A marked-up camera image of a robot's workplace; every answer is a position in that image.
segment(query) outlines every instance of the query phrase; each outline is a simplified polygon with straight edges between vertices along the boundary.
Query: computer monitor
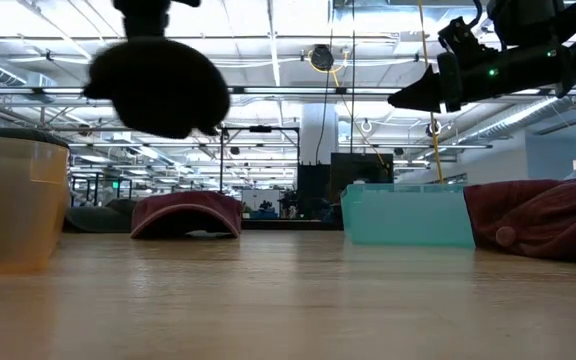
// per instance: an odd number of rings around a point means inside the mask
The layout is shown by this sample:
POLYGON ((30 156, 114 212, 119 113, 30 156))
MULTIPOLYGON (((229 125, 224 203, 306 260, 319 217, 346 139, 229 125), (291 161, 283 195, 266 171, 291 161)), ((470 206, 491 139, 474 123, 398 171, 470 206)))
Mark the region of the computer monitor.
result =
POLYGON ((367 184, 392 184, 393 160, 393 154, 377 156, 377 154, 333 153, 330 164, 330 191, 333 195, 338 195, 346 186, 357 180, 367 184))

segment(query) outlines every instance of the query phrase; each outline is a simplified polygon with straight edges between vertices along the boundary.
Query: desk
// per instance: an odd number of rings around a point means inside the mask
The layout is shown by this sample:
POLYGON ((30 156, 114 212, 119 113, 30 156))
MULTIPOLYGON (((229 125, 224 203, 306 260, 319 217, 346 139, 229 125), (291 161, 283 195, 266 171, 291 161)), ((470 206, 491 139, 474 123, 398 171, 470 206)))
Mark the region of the desk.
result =
POLYGON ((0 359, 576 359, 576 264, 240 240, 67 235, 0 277, 0 359))

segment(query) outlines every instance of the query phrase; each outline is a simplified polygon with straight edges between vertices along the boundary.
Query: yellow cable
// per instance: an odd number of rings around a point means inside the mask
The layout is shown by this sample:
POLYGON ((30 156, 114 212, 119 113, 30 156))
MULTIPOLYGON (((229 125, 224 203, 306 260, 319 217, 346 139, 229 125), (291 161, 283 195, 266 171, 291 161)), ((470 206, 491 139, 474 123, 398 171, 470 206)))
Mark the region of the yellow cable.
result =
POLYGON ((339 65, 338 68, 336 68, 335 70, 328 70, 328 71, 323 71, 323 70, 319 70, 315 67, 315 65, 312 64, 312 50, 310 50, 308 52, 308 62, 310 63, 310 67, 312 67, 313 70, 315 70, 316 72, 322 73, 322 74, 327 74, 328 72, 330 72, 331 74, 336 74, 339 70, 343 69, 346 67, 346 61, 348 61, 348 53, 344 52, 344 64, 343 65, 339 65))
MULTIPOLYGON (((417 0, 417 5, 419 7, 419 18, 421 20, 421 39, 424 45, 424 61, 426 63, 426 68, 428 67, 428 45, 426 44, 426 30, 424 27, 424 10, 423 10, 423 0, 417 0)), ((441 160, 439 159, 439 140, 437 139, 437 134, 435 128, 437 127, 437 119, 435 119, 435 114, 430 113, 430 132, 432 133, 432 146, 435 153, 435 162, 437 163, 437 173, 439 175, 439 183, 443 185, 444 174, 441 170, 441 160)))
MULTIPOLYGON (((308 60, 310 60, 312 57, 312 50, 310 50, 310 52, 308 53, 308 60)), ((341 70, 342 68, 346 67, 346 61, 348 60, 348 53, 344 52, 344 65, 339 66, 338 68, 332 70, 330 69, 329 71, 322 71, 317 69, 313 64, 312 61, 308 61, 310 63, 310 66, 313 68, 313 70, 320 72, 320 73, 328 73, 330 72, 332 74, 333 79, 335 80, 335 85, 337 85, 337 87, 340 87, 339 85, 339 78, 337 77, 337 72, 339 72, 339 70, 341 70)), ((348 103, 346 102, 346 99, 344 99, 344 96, 341 96, 341 99, 344 102, 344 105, 346 106, 346 110, 348 110, 348 114, 350 114, 351 119, 350 121, 353 123, 353 125, 357 128, 357 130, 359 131, 359 133, 361 134, 361 137, 364 138, 364 141, 366 142, 366 144, 368 144, 368 146, 370 146, 374 151, 375 154, 377 154, 377 158, 379 159, 379 162, 381 163, 381 166, 383 166, 384 171, 386 172, 386 174, 388 174, 388 169, 390 168, 389 166, 386 165, 386 163, 384 162, 384 159, 381 157, 381 154, 379 154, 379 151, 377 151, 377 148, 373 147, 370 144, 370 141, 368 140, 368 138, 366 137, 366 135, 364 134, 364 132, 361 130, 361 128, 355 123, 355 119, 354 119, 354 114, 353 112, 350 110, 350 107, 348 106, 348 103)))

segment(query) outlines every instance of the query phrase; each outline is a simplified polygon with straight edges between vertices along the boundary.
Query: translucent bin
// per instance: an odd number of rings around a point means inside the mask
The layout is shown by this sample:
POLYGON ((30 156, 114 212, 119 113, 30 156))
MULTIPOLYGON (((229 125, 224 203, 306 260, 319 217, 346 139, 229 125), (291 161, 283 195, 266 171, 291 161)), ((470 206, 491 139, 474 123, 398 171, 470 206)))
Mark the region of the translucent bin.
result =
POLYGON ((0 274, 42 270, 68 204, 68 149, 0 138, 0 274))
POLYGON ((355 244, 474 247, 462 185, 349 185, 341 206, 355 244))

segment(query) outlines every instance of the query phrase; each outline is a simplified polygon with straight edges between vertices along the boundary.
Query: orange plastic bin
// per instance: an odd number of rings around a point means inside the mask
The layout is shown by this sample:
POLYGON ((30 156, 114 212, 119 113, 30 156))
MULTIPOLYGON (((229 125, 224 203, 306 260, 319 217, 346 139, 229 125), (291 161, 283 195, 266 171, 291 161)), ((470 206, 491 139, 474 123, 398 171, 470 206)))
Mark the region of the orange plastic bin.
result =
POLYGON ((68 199, 66 147, 0 137, 0 274, 46 267, 68 199))

